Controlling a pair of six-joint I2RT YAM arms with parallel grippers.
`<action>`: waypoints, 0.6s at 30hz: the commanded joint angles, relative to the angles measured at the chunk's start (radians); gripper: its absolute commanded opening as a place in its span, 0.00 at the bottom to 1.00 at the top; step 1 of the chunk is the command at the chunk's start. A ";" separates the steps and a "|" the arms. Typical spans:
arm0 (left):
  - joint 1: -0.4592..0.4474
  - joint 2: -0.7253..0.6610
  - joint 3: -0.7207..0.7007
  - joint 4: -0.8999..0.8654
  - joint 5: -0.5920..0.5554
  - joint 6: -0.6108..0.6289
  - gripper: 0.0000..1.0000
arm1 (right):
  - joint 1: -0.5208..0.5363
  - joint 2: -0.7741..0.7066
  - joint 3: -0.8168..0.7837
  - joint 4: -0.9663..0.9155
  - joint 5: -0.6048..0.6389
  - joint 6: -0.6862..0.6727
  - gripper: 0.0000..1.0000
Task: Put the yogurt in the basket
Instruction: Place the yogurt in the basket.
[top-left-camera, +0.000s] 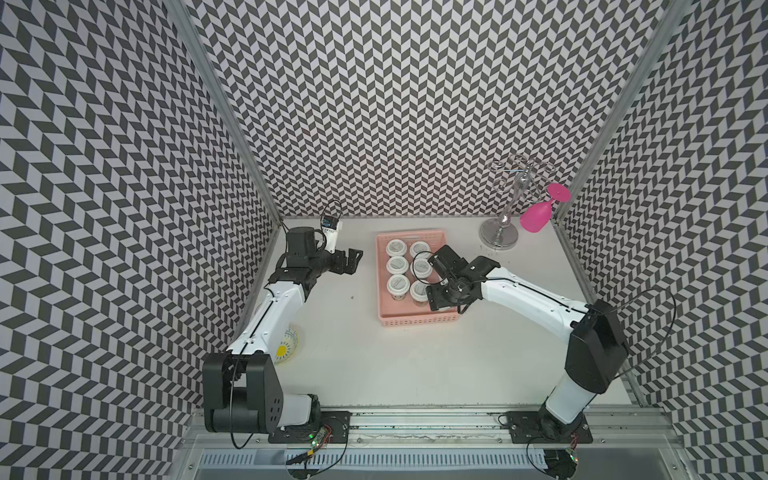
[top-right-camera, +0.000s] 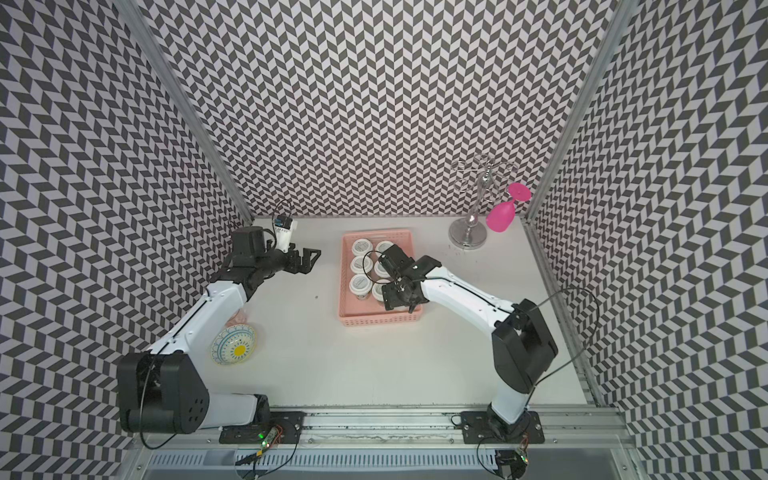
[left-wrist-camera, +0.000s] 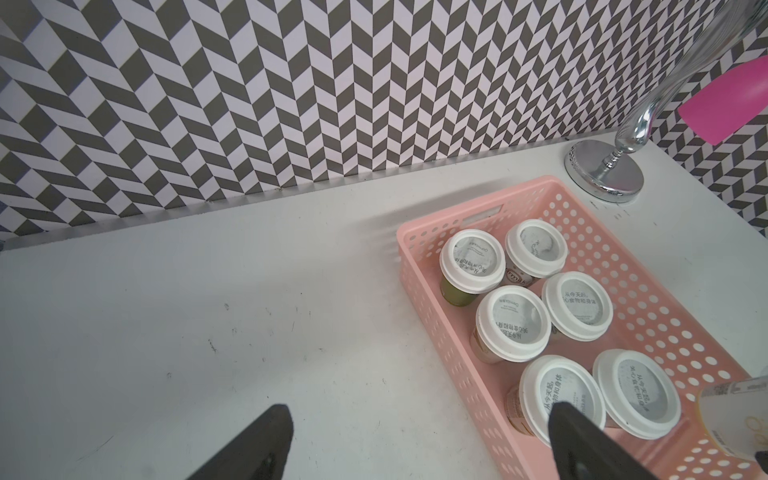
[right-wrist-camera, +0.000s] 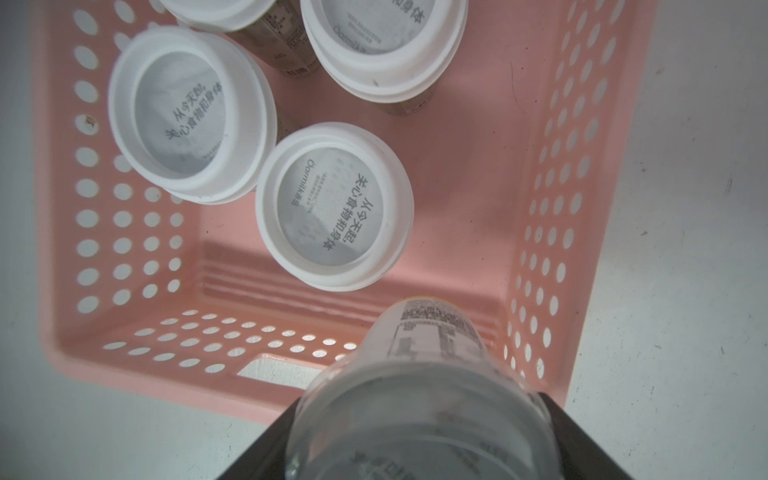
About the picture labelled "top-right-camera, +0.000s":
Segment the beige yogurt cup red print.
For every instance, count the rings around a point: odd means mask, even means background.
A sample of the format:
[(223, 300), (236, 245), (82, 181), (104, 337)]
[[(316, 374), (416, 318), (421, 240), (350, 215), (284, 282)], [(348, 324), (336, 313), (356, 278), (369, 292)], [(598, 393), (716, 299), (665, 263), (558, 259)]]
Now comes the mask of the beige yogurt cup red print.
[(385, 253), (389, 248), (391, 248), (394, 245), (392, 241), (389, 240), (383, 240), (381, 242), (378, 242), (375, 246), (375, 252), (377, 254)]

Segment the green yogurt cup white lid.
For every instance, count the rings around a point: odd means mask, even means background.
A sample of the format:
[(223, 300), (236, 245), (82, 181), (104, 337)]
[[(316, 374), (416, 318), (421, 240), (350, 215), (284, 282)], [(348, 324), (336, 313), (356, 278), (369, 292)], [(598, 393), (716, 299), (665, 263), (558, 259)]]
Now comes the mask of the green yogurt cup white lid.
[(367, 238), (358, 238), (351, 245), (351, 252), (354, 257), (365, 256), (374, 250), (372, 242)]

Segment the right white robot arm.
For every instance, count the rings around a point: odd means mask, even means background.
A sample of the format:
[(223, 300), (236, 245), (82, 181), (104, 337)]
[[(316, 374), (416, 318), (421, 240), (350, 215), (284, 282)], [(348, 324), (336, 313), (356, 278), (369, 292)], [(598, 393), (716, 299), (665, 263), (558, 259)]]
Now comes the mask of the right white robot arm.
[(498, 389), (488, 408), (489, 424), (510, 429), (526, 413), (535, 386), (559, 354), (537, 304), (517, 303), (486, 293), (462, 280), (438, 260), (408, 256), (391, 246), (379, 257), (390, 281), (382, 287), (385, 309), (436, 303), (452, 311), (490, 340)]

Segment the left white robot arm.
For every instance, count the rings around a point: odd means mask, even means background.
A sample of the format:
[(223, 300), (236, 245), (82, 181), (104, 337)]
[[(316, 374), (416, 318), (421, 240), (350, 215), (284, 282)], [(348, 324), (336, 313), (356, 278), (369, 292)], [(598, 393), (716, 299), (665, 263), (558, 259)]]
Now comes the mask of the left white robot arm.
[(119, 421), (133, 434), (191, 434), (199, 429), (249, 425), (265, 420), (268, 400), (253, 393), (214, 393), (203, 376), (207, 364), (231, 366), (254, 350), (256, 332), (235, 322), (257, 289), (279, 272), (308, 274), (318, 249), (297, 250), (291, 228), (243, 227), (231, 251), (190, 311), (143, 352), (117, 364)]

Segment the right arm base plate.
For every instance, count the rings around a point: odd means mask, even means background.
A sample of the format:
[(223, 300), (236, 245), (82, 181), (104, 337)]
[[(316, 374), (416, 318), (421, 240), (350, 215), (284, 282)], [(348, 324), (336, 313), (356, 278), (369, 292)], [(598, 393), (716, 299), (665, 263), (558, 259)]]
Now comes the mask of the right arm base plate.
[(479, 444), (481, 441), (504, 444), (538, 445), (545, 442), (543, 426), (537, 412), (525, 411), (512, 423), (507, 423), (491, 410), (462, 411), (459, 413), (458, 428), (462, 431), (465, 444)]

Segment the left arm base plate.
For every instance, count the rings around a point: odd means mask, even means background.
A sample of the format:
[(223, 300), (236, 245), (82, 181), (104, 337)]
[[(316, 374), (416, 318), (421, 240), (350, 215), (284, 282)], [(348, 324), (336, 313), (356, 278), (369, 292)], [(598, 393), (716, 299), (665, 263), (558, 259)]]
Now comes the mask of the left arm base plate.
[(262, 445), (296, 444), (300, 438), (306, 414), (303, 411), (273, 411), (267, 417), (250, 424), (223, 427), (220, 444)]

